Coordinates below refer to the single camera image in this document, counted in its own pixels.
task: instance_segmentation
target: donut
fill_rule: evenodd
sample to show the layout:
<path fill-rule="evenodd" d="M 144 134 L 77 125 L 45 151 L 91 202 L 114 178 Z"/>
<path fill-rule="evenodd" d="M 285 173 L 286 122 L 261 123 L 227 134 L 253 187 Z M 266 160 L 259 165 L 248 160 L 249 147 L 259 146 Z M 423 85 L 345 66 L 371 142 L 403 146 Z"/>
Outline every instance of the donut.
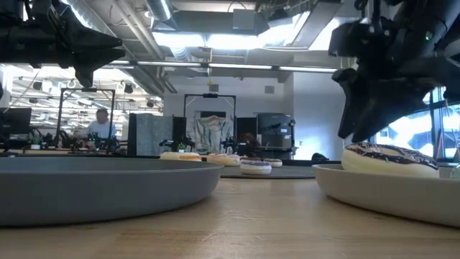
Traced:
<path fill-rule="evenodd" d="M 418 151 L 367 142 L 345 147 L 341 161 L 346 171 L 395 176 L 439 177 L 437 162 Z"/>
<path fill-rule="evenodd" d="M 209 163 L 217 163 L 225 166 L 239 166 L 239 155 L 227 155 L 227 154 L 209 154 Z"/>
<path fill-rule="evenodd" d="M 201 156 L 197 153 L 179 153 L 179 152 L 164 152 L 160 156 L 161 160 L 186 160 L 186 161 L 199 161 Z"/>
<path fill-rule="evenodd" d="M 248 161 L 262 161 L 260 158 L 248 158 L 248 157 L 242 157 L 240 158 L 241 160 L 248 160 Z"/>
<path fill-rule="evenodd" d="M 280 159 L 267 158 L 267 159 L 264 159 L 264 161 L 270 163 L 272 168 L 280 168 L 280 167 L 282 167 L 282 161 Z"/>
<path fill-rule="evenodd" d="M 266 176 L 272 172 L 272 166 L 268 162 L 243 160 L 239 167 L 242 174 L 253 176 Z"/>

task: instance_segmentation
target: white wall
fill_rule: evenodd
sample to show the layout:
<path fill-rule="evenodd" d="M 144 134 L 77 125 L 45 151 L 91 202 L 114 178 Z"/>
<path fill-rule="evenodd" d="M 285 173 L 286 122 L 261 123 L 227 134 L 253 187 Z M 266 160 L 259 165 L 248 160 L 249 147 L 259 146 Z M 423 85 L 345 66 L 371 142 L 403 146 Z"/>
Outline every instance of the white wall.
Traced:
<path fill-rule="evenodd" d="M 321 153 L 340 160 L 344 144 L 337 136 L 344 109 L 345 95 L 329 73 L 295 73 L 294 118 L 295 159 L 310 160 Z"/>
<path fill-rule="evenodd" d="M 207 94 L 209 91 L 207 78 L 187 79 L 175 77 L 170 79 L 179 94 L 165 94 L 163 114 L 165 116 L 183 115 L 184 94 Z M 219 85 L 218 94 L 236 96 L 236 116 L 254 117 L 261 112 L 284 112 L 283 84 L 275 78 L 213 78 L 213 83 Z M 265 94 L 265 86 L 274 86 L 275 94 Z M 193 116 L 195 111 L 226 112 L 227 116 L 233 115 L 233 99 L 204 99 L 197 97 L 187 98 L 187 117 Z"/>

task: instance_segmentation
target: table surface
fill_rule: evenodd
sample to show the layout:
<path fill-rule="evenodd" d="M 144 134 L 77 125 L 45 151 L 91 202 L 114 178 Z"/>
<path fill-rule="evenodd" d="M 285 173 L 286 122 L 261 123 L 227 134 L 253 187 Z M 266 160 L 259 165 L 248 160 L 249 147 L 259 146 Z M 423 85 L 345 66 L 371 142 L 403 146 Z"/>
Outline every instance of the table surface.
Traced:
<path fill-rule="evenodd" d="M 314 180 L 221 179 L 171 212 L 0 229 L 0 258 L 460 258 L 460 230 L 343 204 Z"/>

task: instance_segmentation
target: person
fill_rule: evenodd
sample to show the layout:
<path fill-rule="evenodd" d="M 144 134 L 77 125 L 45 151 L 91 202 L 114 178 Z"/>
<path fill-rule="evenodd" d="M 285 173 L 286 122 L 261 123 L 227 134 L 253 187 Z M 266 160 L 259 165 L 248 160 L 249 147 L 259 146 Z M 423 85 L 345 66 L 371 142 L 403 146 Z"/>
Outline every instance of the person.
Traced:
<path fill-rule="evenodd" d="M 96 112 L 97 120 L 93 121 L 88 125 L 88 128 L 81 133 L 78 133 L 78 137 L 87 137 L 88 134 L 97 133 L 100 138 L 109 138 L 110 120 L 109 112 L 107 109 L 99 109 Z M 112 125 L 112 136 L 115 136 L 116 129 L 115 125 Z"/>

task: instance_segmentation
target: white bowl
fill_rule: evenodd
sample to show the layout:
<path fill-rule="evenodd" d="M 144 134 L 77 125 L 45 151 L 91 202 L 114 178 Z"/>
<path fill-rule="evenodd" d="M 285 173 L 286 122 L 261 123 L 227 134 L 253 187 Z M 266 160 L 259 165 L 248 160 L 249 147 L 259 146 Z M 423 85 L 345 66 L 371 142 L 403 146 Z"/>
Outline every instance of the white bowl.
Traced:
<path fill-rule="evenodd" d="M 339 201 L 376 212 L 460 227 L 460 180 L 388 176 L 314 165 L 321 190 Z M 451 168 L 440 168 L 442 176 Z"/>

